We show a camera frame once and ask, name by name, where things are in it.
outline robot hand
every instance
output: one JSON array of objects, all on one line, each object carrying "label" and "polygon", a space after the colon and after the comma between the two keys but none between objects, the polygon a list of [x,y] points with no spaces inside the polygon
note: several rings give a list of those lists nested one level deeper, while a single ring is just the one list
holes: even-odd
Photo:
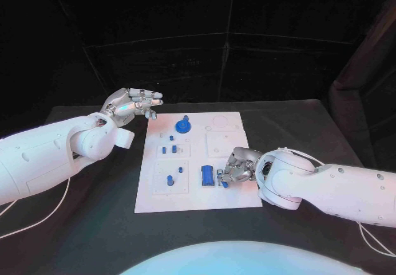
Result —
[{"label": "robot hand", "polygon": [[114,120],[119,127],[127,125],[135,115],[146,115],[146,118],[158,119],[158,113],[152,106],[162,105],[163,94],[143,89],[120,89],[106,100],[102,113]]},{"label": "robot hand", "polygon": [[237,147],[225,166],[222,182],[257,180],[257,164],[264,154],[250,148]]}]

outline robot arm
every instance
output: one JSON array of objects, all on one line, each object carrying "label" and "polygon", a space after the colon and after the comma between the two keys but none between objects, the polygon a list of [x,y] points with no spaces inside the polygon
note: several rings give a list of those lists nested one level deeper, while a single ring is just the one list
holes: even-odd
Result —
[{"label": "robot arm", "polygon": [[394,173],[336,164],[316,168],[312,160],[287,148],[263,154],[237,147],[222,181],[247,180],[258,181],[258,195],[273,205],[296,210],[306,199],[330,215],[396,227]]},{"label": "robot arm", "polygon": [[38,127],[0,140],[0,205],[57,186],[106,158],[114,145],[130,148],[135,133],[120,128],[150,109],[162,94],[120,89],[99,113]]}]

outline black table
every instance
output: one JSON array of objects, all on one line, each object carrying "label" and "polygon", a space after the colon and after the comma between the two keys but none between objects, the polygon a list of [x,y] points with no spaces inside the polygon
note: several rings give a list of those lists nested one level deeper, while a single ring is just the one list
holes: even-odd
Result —
[{"label": "black table", "polygon": [[[48,122],[89,115],[100,107],[55,107]],[[256,103],[165,104],[159,113],[240,111],[251,148],[269,152],[294,148],[326,163],[362,166],[319,100]],[[366,245],[358,224],[325,214],[307,201],[286,210],[264,207],[135,213],[148,120],[136,117],[130,150],[112,155],[71,179],[71,191],[51,219],[2,240],[0,270],[30,274],[119,274],[155,255],[202,242],[250,240],[310,250],[371,273],[391,274],[396,260]],[[2,233],[48,215],[66,183],[27,198],[9,210]],[[368,226],[390,247],[394,229]]]}]

